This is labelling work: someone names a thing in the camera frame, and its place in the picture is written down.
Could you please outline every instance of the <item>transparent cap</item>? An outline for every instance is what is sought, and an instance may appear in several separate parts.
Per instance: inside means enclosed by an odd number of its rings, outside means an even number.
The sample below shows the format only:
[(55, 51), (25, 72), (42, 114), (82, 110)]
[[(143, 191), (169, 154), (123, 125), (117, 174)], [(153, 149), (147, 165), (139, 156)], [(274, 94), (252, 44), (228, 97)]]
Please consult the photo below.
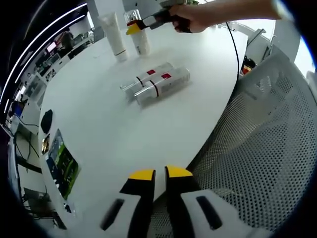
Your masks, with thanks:
[(127, 24), (135, 20), (142, 20), (138, 9), (127, 11), (124, 14), (124, 19)]

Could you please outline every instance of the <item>perforated surface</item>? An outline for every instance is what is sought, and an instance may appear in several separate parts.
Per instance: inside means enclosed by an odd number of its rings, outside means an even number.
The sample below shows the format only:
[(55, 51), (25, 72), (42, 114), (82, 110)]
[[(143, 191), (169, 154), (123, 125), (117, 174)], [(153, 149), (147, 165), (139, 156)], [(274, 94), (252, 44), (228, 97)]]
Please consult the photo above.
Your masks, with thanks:
[[(239, 81), (190, 166), (202, 189), (235, 206), (248, 225), (271, 231), (299, 202), (317, 158), (317, 106), (284, 57), (271, 57)], [(155, 203), (150, 231), (172, 237), (164, 199)]]

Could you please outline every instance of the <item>white bottle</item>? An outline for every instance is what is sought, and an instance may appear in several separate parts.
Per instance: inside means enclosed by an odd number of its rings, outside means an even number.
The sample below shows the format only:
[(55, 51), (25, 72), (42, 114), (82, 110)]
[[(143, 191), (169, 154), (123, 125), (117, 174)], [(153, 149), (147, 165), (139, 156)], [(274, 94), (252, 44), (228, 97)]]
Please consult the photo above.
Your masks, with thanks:
[(148, 71), (138, 75), (133, 81), (129, 82), (127, 85), (121, 86), (120, 88), (127, 94), (128, 98), (133, 98), (134, 94), (144, 88), (145, 83), (148, 82), (158, 73), (165, 73), (173, 69), (170, 63), (161, 64), (154, 69), (149, 69)]
[(181, 67), (172, 69), (150, 79), (145, 83), (144, 89), (134, 94), (138, 103), (148, 98), (158, 98), (170, 90), (175, 90), (189, 81), (188, 69)]
[(122, 62), (127, 60), (128, 55), (126, 48), (123, 44), (116, 13), (112, 12), (100, 16), (99, 20), (117, 61)]
[[(142, 20), (138, 9), (126, 12), (124, 18), (127, 26), (133, 24), (135, 20)], [(138, 55), (146, 56), (150, 53), (150, 44), (145, 30), (132, 34), (131, 38)]]

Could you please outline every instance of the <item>computer monitor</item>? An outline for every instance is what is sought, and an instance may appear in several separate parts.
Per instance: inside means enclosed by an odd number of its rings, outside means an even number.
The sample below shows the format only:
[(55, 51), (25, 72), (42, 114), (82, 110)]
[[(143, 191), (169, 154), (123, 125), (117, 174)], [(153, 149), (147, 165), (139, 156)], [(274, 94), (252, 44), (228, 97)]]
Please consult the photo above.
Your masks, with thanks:
[(47, 48), (46, 50), (50, 53), (52, 50), (54, 50), (57, 47), (55, 42), (52, 42)]

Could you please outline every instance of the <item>human arm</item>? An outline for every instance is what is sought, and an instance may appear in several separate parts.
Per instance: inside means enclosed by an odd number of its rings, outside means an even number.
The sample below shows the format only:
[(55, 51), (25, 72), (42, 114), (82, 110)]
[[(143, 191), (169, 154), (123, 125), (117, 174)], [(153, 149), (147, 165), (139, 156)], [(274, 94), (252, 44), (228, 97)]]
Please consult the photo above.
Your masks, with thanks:
[[(215, 0), (200, 5), (176, 5), (170, 9), (170, 14), (189, 19), (189, 28), (196, 33), (226, 21), (279, 19), (271, 2), (272, 0)], [(178, 22), (173, 22), (173, 25), (179, 31)]]

